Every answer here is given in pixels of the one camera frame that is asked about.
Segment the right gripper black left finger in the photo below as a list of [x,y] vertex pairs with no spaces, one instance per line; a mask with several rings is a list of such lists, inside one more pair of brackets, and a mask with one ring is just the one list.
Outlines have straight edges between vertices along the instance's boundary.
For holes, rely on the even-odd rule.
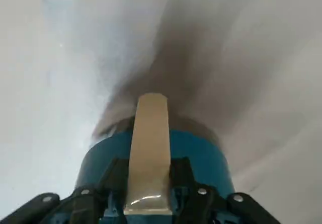
[[65,199],[50,192],[39,194],[1,223],[127,223],[127,167],[127,160],[114,159],[97,184],[77,187]]

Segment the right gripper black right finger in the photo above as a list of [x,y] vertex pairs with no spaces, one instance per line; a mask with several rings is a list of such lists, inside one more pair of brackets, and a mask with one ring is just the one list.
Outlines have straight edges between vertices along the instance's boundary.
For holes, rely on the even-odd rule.
[[321,177],[282,162],[232,177],[226,160],[170,168],[174,223],[321,223]]

